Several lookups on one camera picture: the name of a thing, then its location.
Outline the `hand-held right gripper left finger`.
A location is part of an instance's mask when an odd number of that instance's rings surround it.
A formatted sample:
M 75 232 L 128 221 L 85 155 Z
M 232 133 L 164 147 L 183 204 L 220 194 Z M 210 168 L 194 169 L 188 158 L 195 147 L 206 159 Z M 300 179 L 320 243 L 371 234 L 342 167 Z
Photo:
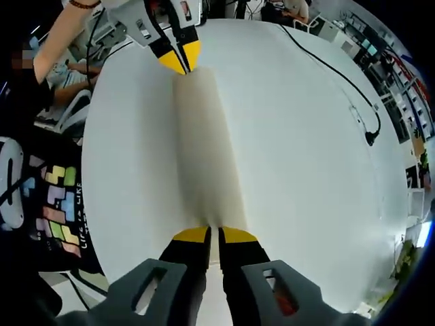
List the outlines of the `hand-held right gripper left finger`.
M 176 234 L 159 259 L 147 259 L 109 286 L 87 325 L 194 325 L 205 290 L 211 228 Z

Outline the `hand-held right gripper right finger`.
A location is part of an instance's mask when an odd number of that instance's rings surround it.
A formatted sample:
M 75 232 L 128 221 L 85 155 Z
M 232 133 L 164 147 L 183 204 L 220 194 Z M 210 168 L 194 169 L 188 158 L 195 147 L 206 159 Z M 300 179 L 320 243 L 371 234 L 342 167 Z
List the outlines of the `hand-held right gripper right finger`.
M 339 312 L 319 286 L 284 261 L 269 259 L 257 238 L 220 227 L 220 267 L 234 325 L 335 325 Z

